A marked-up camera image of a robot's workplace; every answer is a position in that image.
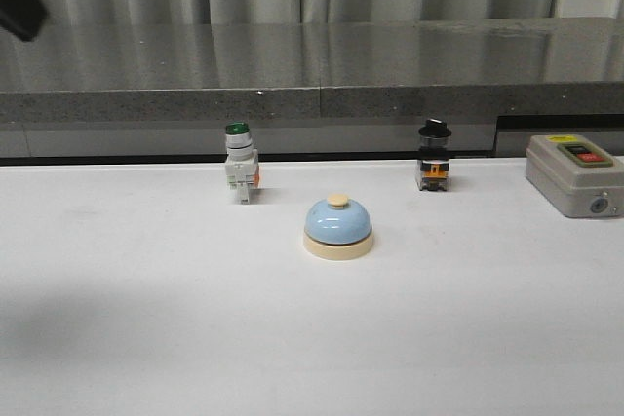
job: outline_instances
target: white tabletop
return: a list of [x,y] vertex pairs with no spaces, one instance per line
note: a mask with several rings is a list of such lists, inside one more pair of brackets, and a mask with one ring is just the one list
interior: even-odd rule
[[[525,160],[0,170],[0,414],[624,414],[624,219],[560,215]],[[346,192],[375,246],[301,244]]]

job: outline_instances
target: green push button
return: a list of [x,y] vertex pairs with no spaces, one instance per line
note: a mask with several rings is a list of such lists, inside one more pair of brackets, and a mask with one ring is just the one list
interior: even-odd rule
[[225,126],[225,133],[227,135],[242,135],[250,131],[250,126],[245,122],[233,122]]

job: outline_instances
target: control box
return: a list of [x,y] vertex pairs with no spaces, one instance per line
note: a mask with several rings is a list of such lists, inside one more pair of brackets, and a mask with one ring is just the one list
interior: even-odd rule
[[624,164],[580,135],[536,135],[526,150],[526,178],[571,218],[624,211]]

